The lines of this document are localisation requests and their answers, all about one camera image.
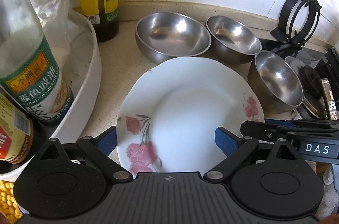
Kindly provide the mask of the small steel bowl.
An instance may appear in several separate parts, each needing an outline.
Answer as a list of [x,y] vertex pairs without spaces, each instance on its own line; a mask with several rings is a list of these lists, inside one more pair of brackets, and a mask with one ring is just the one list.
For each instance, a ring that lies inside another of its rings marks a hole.
[[267,112],[285,113],[303,103],[304,91],[296,72],[273,52],[260,51],[254,57],[248,83]]

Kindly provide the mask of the white plate with pink flowers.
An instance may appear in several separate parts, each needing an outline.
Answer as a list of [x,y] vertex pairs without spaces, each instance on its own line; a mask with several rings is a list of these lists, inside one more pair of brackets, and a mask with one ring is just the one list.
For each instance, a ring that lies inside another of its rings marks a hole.
[[264,121],[260,102],[237,72],[209,58],[181,57],[150,69],[134,84],[117,121],[123,168],[201,172],[221,162],[216,128],[241,134],[245,121]]

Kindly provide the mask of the medium steel bowl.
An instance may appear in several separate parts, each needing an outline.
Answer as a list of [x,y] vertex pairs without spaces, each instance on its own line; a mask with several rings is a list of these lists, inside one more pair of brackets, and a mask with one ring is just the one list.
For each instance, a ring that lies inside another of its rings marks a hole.
[[205,27],[211,36],[211,51],[226,63],[246,64],[262,50],[259,38],[230,17],[209,17]]

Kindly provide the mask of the large steel bowl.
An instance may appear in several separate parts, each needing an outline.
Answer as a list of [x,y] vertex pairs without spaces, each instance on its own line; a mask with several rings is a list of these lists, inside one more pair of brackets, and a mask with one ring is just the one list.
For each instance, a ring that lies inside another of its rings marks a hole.
[[135,40],[140,52],[154,64],[200,56],[211,47],[211,36],[200,22],[174,12],[157,12],[141,18],[135,28]]

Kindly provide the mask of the red yellow label bottle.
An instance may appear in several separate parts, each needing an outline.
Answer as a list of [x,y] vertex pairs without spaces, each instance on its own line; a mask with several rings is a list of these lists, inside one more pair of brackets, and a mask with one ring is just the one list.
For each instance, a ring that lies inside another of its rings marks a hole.
[[1,174],[28,162],[48,136],[39,122],[31,119],[1,95]]

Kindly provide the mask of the white round tray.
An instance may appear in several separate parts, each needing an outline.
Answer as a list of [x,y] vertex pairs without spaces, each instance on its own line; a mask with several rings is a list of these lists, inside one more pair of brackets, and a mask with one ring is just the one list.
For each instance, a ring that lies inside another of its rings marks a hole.
[[74,94],[74,101],[63,120],[43,125],[46,136],[61,143],[73,143],[82,134],[97,100],[101,84],[101,57],[94,28],[82,14],[70,10],[68,37],[71,52],[62,74]]

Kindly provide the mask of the green label sauce bottle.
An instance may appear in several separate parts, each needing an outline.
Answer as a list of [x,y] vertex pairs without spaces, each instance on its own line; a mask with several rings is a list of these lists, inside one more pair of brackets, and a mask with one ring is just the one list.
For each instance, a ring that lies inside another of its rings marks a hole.
[[60,122],[74,100],[30,0],[1,0],[1,87],[45,124]]

